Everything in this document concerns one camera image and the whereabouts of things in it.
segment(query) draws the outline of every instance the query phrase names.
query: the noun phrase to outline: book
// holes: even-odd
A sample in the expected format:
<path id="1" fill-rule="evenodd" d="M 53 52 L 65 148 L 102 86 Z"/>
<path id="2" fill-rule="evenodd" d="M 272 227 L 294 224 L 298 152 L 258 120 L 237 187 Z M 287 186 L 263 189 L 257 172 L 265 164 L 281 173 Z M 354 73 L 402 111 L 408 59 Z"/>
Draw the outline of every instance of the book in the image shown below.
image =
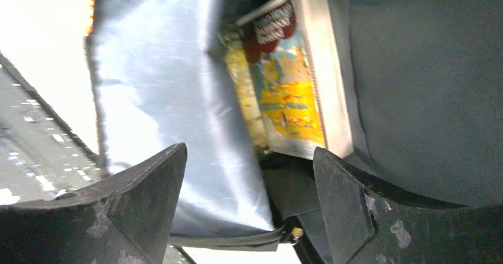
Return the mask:
<path id="1" fill-rule="evenodd" d="M 219 33 L 219 39 L 225 47 L 224 61 L 233 80 L 251 141 L 259 160 L 262 160 L 270 154 L 269 141 L 262 122 L 240 34 L 239 27 L 235 24 L 229 24 Z"/>
<path id="2" fill-rule="evenodd" d="M 328 0 L 270 0 L 236 24 L 270 150 L 352 153 Z"/>

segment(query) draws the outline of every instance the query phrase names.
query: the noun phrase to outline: white surface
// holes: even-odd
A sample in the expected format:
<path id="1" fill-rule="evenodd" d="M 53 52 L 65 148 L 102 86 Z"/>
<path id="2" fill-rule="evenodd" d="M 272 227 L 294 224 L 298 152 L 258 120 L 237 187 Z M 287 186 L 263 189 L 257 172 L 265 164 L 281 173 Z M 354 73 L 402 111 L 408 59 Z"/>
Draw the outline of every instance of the white surface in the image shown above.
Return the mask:
<path id="1" fill-rule="evenodd" d="M 0 51 L 73 131 L 98 152 L 93 92 L 83 37 L 87 6 L 81 0 L 0 0 Z M 2 189 L 3 202 L 17 196 Z M 235 252 L 184 248 L 197 264 L 279 263 L 300 261 L 292 246 L 277 252 Z"/>

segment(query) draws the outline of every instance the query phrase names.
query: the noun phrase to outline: open bag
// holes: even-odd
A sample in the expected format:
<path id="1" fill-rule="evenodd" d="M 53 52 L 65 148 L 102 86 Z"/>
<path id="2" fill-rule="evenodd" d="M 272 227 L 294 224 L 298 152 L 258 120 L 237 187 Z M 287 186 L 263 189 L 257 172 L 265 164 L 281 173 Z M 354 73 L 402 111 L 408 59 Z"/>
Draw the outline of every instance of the open bag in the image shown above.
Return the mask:
<path id="1" fill-rule="evenodd" d="M 500 257 L 473 243 L 503 227 L 501 0 L 329 0 L 355 152 L 318 150 L 314 171 L 279 154 L 259 164 L 222 60 L 219 30 L 266 1 L 95 3 L 103 166 L 187 145 L 170 243 L 271 250 L 299 226 L 309 261 L 433 261 L 419 248 L 444 237 L 437 253 Z M 437 238 L 419 232 L 427 221 Z"/>

